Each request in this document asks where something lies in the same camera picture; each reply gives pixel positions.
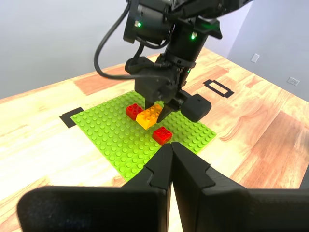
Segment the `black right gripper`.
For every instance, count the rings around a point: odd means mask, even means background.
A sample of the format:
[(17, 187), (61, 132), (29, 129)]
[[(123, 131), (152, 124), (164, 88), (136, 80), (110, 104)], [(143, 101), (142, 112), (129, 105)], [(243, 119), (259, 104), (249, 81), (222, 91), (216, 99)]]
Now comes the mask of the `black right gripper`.
[(131, 58), (126, 62), (126, 72), (132, 76), (143, 76), (135, 80), (134, 90), (145, 98), (144, 109), (149, 109), (156, 101), (164, 104), (157, 122), (179, 111), (179, 107), (191, 97), (182, 90), (191, 71), (186, 64), (182, 59), (168, 60), (166, 57), (159, 57), (156, 62), (146, 57)]

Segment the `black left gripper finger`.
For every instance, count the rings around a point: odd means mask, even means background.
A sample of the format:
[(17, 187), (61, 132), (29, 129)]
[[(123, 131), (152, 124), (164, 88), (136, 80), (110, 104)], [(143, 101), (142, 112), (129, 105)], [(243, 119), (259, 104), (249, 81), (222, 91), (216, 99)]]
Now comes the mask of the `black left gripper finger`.
[(173, 152), (162, 146), (122, 187), (46, 186), (17, 204), (25, 232), (166, 232)]
[(178, 142), (173, 185), (185, 232), (306, 232), (306, 189), (245, 188)]

